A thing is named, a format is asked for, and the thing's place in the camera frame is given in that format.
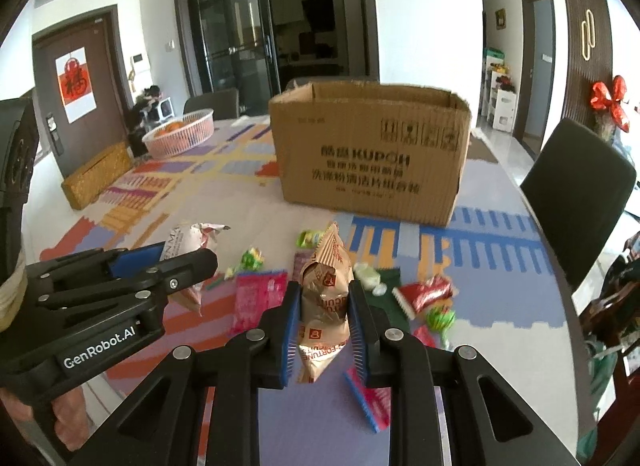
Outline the white snack bag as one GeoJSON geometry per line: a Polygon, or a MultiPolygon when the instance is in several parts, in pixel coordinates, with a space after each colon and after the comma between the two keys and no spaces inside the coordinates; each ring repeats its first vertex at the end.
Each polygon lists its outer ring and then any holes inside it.
{"type": "MultiPolygon", "coordinates": [[[[207,249],[214,252],[218,245],[218,235],[230,230],[230,226],[217,223],[194,223],[175,226],[165,241],[160,261],[187,255],[198,249],[207,249]]],[[[169,298],[176,301],[181,307],[201,314],[203,282],[194,283],[186,287],[178,278],[171,278],[169,298]]]]}

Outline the green lollipop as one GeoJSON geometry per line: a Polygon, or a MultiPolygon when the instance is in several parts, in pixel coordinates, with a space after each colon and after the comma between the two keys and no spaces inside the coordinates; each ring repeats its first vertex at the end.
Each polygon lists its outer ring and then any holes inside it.
{"type": "Polygon", "coordinates": [[[222,273],[215,274],[211,279],[205,282],[204,288],[206,290],[212,290],[222,282],[227,282],[230,281],[230,279],[235,278],[238,274],[260,271],[264,262],[264,256],[258,248],[252,247],[247,249],[242,253],[240,261],[235,264],[234,267],[228,267],[228,269],[222,273]]]}

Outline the pink coffee biscuit pack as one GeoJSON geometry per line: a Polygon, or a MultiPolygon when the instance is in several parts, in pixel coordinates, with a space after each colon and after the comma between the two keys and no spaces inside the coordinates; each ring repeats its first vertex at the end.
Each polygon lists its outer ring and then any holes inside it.
{"type": "Polygon", "coordinates": [[[258,326],[262,315],[282,303],[288,272],[241,273],[235,280],[235,303],[229,335],[234,337],[258,326]]]}

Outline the green candy ball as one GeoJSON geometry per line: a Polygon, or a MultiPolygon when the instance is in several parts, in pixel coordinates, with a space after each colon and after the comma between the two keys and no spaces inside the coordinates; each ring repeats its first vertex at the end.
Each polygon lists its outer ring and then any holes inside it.
{"type": "Polygon", "coordinates": [[[456,319],[456,311],[448,307],[433,307],[425,314],[428,330],[438,336],[440,345],[444,349],[450,348],[448,331],[454,326],[456,319]]]}

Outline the yellow-green small snack pack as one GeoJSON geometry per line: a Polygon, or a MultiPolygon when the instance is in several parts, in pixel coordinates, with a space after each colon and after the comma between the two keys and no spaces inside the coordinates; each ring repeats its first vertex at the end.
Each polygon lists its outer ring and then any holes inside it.
{"type": "Polygon", "coordinates": [[[296,246],[300,249],[315,249],[325,233],[325,230],[304,230],[298,235],[296,246]]]}

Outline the dark green snack pack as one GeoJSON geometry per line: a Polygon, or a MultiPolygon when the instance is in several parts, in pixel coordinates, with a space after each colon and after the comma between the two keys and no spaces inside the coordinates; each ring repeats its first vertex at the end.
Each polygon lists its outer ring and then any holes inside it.
{"type": "Polygon", "coordinates": [[[372,305],[372,307],[382,309],[387,316],[388,322],[390,322],[390,325],[393,327],[409,331],[409,319],[393,294],[393,289],[400,286],[399,267],[391,267],[390,269],[381,269],[378,267],[376,272],[381,276],[381,283],[387,287],[387,290],[386,293],[381,296],[366,293],[368,304],[372,305]]]}

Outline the red snack packet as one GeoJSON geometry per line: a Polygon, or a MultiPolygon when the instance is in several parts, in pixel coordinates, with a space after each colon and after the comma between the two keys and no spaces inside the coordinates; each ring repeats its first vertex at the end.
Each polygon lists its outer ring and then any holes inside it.
{"type": "Polygon", "coordinates": [[[406,284],[393,289],[393,294],[408,319],[415,319],[430,305],[448,300],[456,293],[457,290],[450,279],[440,274],[427,278],[425,282],[406,284]]]}

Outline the tan fortune snack bag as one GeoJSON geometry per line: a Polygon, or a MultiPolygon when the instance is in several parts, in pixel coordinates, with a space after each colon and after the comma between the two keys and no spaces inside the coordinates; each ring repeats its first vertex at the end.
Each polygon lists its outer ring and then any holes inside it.
{"type": "Polygon", "coordinates": [[[299,384],[316,382],[348,342],[347,300],[353,279],[352,260],[332,222],[302,270],[299,384]]]}

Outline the pale green candy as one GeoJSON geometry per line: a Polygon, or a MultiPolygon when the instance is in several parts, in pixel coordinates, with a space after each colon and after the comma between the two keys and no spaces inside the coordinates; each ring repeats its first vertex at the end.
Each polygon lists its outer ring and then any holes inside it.
{"type": "Polygon", "coordinates": [[[382,297],[386,294],[387,286],[383,283],[381,274],[370,264],[365,262],[355,263],[354,275],[364,291],[372,293],[375,297],[382,297]]]}

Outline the woven yellow tissue box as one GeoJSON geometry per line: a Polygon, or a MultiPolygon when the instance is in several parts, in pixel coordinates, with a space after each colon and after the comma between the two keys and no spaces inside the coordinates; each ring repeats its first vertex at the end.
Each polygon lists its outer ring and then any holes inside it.
{"type": "Polygon", "coordinates": [[[108,146],[65,178],[61,189],[70,207],[82,210],[131,168],[127,145],[119,142],[108,146]]]}

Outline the pink striped snack pack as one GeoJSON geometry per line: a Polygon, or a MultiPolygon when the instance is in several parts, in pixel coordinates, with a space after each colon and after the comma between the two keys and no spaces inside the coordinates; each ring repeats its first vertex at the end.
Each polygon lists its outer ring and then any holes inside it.
{"type": "Polygon", "coordinates": [[[368,388],[363,385],[356,368],[349,368],[344,376],[372,431],[378,434],[390,426],[392,393],[390,388],[368,388]]]}

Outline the colourful patterned tablecloth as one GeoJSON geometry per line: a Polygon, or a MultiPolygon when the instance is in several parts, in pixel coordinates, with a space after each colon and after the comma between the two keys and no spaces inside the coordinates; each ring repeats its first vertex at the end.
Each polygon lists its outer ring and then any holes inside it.
{"type": "MultiPolygon", "coordinates": [[[[577,319],[560,285],[520,189],[482,142],[465,163],[446,229],[287,203],[282,197],[267,119],[219,121],[193,151],[150,160],[123,175],[83,211],[70,207],[53,153],[35,165],[25,208],[29,262],[94,247],[138,247],[164,241],[179,224],[227,224],[218,238],[220,274],[243,251],[259,248],[265,269],[291,273],[296,238],[335,221],[349,256],[375,267],[400,267],[401,283],[446,274],[458,289],[450,345],[472,345],[518,391],[574,455],[591,416],[578,408],[574,348],[577,319]]],[[[203,291],[202,316],[171,304],[166,334],[82,386],[95,430],[169,351],[223,345],[232,323],[233,284],[203,291]]],[[[343,371],[344,349],[312,385],[260,391],[263,465],[386,465],[390,432],[373,432],[343,371]]]]}

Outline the brown wooden entrance door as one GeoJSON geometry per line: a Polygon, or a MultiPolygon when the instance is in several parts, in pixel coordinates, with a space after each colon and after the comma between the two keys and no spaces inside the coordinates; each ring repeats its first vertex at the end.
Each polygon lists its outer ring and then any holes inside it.
{"type": "Polygon", "coordinates": [[[132,98],[116,6],[36,33],[32,59],[46,139],[63,177],[127,140],[125,118],[132,98]]]}

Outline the brown cardboard box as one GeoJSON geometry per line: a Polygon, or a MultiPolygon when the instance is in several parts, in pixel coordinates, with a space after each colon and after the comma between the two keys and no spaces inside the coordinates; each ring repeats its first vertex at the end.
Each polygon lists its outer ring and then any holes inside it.
{"type": "Polygon", "coordinates": [[[269,102],[282,194],[294,204],[442,227],[472,114],[439,88],[310,82],[269,102]]]}

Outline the red balloon bow decoration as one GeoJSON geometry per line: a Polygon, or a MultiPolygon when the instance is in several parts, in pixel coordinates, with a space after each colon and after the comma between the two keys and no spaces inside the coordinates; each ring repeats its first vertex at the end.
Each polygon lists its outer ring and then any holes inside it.
{"type": "Polygon", "coordinates": [[[618,74],[613,79],[612,88],[609,88],[603,81],[596,81],[591,85],[589,104],[595,111],[607,111],[614,125],[628,133],[629,121],[622,106],[626,93],[626,81],[618,74]]]}

